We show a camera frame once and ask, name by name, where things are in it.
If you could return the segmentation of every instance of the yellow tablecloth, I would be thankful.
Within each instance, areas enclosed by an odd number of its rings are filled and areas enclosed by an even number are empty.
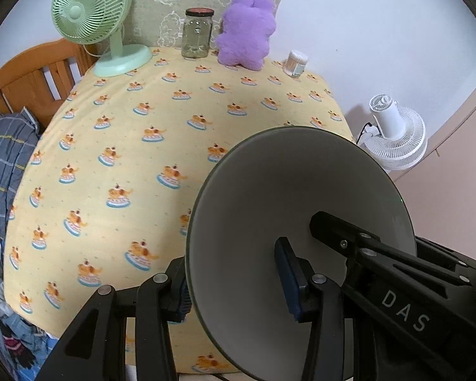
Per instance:
[[[313,125],[348,140],[325,81],[260,72],[217,57],[152,49],[139,70],[88,71],[39,141],[16,195],[5,248],[5,297],[54,336],[101,284],[137,286],[185,253],[190,209],[234,145],[282,125]],[[233,372],[197,316],[170,325],[178,372]],[[133,319],[127,363],[135,363]]]

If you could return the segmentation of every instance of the silver bolt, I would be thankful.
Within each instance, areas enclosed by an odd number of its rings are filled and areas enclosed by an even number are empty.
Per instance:
[[[166,282],[167,280],[168,280],[168,276],[162,272],[160,274],[155,274],[153,276],[153,281],[156,282],[157,284],[162,284]]]
[[[368,257],[376,257],[377,256],[375,251],[372,251],[372,249],[368,249],[368,248],[362,248],[361,253],[363,253],[364,255],[367,255]]]
[[[315,284],[324,284],[324,282],[326,282],[326,276],[323,274],[313,274],[312,282]]]
[[[103,286],[99,287],[97,292],[98,292],[99,295],[107,295],[111,292],[111,286],[110,285],[103,285]]]

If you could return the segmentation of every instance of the gray plaid fabric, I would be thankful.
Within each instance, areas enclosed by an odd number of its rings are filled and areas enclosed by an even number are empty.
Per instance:
[[[23,172],[37,145],[38,130],[36,119],[26,109],[0,114],[0,241],[5,237],[10,207]]]

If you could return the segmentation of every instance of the white lettering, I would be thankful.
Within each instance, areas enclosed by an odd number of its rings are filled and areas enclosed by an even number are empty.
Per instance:
[[[386,302],[388,300],[388,297],[391,296],[391,302]],[[390,290],[388,290],[388,293],[386,294],[386,296],[384,297],[383,299],[383,305],[386,307],[386,308],[391,308],[393,306],[393,304],[395,303],[396,301],[396,295],[395,295],[395,292],[392,292]]]
[[[411,310],[411,304],[407,304],[405,305],[404,308],[402,308],[401,310],[399,310],[399,312],[397,312],[396,314],[397,315],[402,315],[404,317],[404,322],[407,321],[407,317],[409,316],[409,311]]]
[[[415,330],[417,330],[418,332],[421,332],[422,330],[425,329],[425,322],[423,322],[423,319],[426,319],[427,322],[430,321],[430,318],[427,317],[425,314],[421,315],[421,316],[418,318],[418,322],[419,322],[420,326],[417,327],[416,325],[413,325],[413,328],[414,328]]]

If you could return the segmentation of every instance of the purple plush toy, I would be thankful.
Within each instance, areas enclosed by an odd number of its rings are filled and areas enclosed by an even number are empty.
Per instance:
[[[273,10],[272,0],[232,0],[222,15],[224,32],[215,40],[219,63],[261,70],[276,28]]]

